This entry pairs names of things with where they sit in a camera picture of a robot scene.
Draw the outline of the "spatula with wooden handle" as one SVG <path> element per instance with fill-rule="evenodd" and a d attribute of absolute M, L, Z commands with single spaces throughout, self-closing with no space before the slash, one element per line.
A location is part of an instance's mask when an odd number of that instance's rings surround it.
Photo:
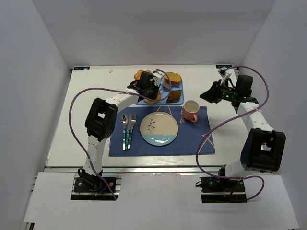
<path fill-rule="evenodd" d="M 167 83 L 167 82 L 165 82 L 165 81 L 163 82 L 162 86 L 163 86 L 164 88 L 166 88 L 166 89 L 171 89 L 170 84 Z"/>

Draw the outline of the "pink mug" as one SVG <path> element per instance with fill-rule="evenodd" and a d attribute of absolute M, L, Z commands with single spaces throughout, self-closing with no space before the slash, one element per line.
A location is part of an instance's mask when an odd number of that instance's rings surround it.
<path fill-rule="evenodd" d="M 184 103 L 183 117 L 193 123 L 198 121 L 197 113 L 200 109 L 199 104 L 196 101 L 189 100 Z"/>

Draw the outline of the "sliced loaf bread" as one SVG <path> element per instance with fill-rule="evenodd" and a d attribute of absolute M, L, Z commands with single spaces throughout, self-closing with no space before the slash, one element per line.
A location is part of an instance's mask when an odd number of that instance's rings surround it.
<path fill-rule="evenodd" d="M 178 73 L 175 72 L 166 72 L 167 76 L 165 76 L 165 82 L 166 83 L 172 83 L 174 85 L 179 85 L 182 81 L 181 76 Z"/>

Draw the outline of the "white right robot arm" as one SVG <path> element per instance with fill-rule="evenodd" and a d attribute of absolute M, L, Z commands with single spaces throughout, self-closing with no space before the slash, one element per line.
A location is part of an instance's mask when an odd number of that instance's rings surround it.
<path fill-rule="evenodd" d="M 252 76 L 239 75 L 235 86 L 229 86 L 230 83 L 228 78 L 220 79 L 200 95 L 200 98 L 209 103 L 218 103 L 221 100 L 231 102 L 248 131 L 240 159 L 223 166 L 218 176 L 234 180 L 256 172 L 278 171 L 286 141 L 285 134 L 268 124 L 259 109 L 259 102 L 251 96 Z"/>

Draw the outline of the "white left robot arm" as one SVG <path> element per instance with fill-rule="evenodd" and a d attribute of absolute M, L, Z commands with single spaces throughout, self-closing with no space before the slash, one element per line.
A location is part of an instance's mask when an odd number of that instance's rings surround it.
<path fill-rule="evenodd" d="M 105 100 L 96 98 L 85 121 L 88 135 L 88 158 L 82 172 L 90 176 L 102 173 L 102 157 L 106 139 L 115 128 L 118 112 L 136 104 L 142 99 L 158 101 L 161 79 L 165 74 L 144 71 L 138 80 L 134 80 L 125 91 Z"/>

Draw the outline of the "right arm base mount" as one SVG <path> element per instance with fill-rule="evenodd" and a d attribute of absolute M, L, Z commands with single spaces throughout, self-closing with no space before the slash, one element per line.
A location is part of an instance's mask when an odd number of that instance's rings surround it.
<path fill-rule="evenodd" d="M 242 181 L 217 177 L 200 177 L 195 186 L 201 189 L 204 204 L 246 203 L 245 186 Z"/>

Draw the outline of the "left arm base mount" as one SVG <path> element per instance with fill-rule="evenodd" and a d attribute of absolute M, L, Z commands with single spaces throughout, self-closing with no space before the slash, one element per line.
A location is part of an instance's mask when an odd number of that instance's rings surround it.
<path fill-rule="evenodd" d="M 118 198 L 121 187 L 121 178 L 107 176 L 104 179 L 111 188 L 114 196 Z M 110 193 L 108 186 L 99 178 L 98 182 L 92 186 L 83 180 L 79 175 L 75 175 L 70 199 L 81 201 L 115 201 L 115 198 Z"/>

